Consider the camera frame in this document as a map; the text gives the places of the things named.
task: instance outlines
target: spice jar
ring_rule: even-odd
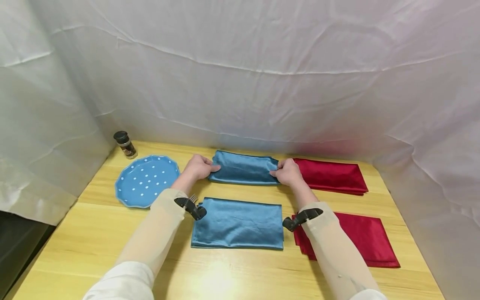
[[[138,153],[135,147],[133,146],[128,133],[126,131],[117,131],[113,138],[117,141],[118,146],[122,149],[123,153],[128,159],[134,159],[137,157]]]

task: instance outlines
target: black clip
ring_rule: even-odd
[[[292,220],[289,216],[286,217],[283,220],[282,225],[289,231],[293,232],[295,228],[307,222],[307,220],[314,219],[323,213],[324,211],[321,210],[320,208],[305,209],[304,211],[302,211],[301,213],[295,216],[295,220]]]
[[[201,220],[206,214],[207,210],[205,207],[202,206],[196,206],[195,203],[193,203],[190,199],[188,198],[177,198],[174,200],[176,204],[178,204],[180,207],[185,207],[185,210],[192,215],[192,217],[198,221]]]

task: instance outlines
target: person's left hand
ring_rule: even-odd
[[[217,172],[218,170],[220,170],[220,166],[214,166],[210,159],[200,154],[194,154],[182,174],[190,175],[195,180],[199,180],[206,178],[211,172]]]

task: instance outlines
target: hand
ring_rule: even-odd
[[[194,154],[182,174],[192,176],[193,179],[199,180],[206,178],[211,172],[217,172],[220,166],[214,166],[213,162],[199,154]]]
[[[292,158],[280,161],[277,171],[270,171],[270,175],[276,177],[281,184],[287,186],[304,182],[299,166]]]

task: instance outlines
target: plate rim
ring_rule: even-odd
[[[167,155],[156,155],[156,154],[151,154],[151,155],[147,155],[145,157],[141,157],[141,158],[137,158],[136,160],[134,160],[133,162],[131,162],[128,166],[126,166],[119,174],[117,180],[115,181],[115,184],[114,184],[114,187],[115,187],[115,198],[117,198],[118,201],[120,201],[120,203],[122,203],[125,207],[128,207],[128,208],[149,208],[150,206],[152,206],[152,203],[147,205],[147,206],[141,206],[141,205],[130,205],[130,204],[127,204],[125,203],[125,201],[123,199],[120,199],[119,197],[119,188],[118,188],[118,184],[119,182],[121,181],[121,177],[123,175],[123,173],[125,171],[127,171],[128,169],[130,169],[132,167],[132,165],[137,162],[137,161],[140,161],[140,160],[144,160],[146,158],[150,158],[150,157],[165,157],[166,159],[168,159],[169,161],[171,161],[172,163],[175,164],[175,166],[177,167],[177,172],[178,172],[178,175],[177,175],[177,178],[178,176],[180,176],[180,168],[179,168],[179,165],[177,164],[177,162],[173,159],[171,159],[170,157],[168,157]]]

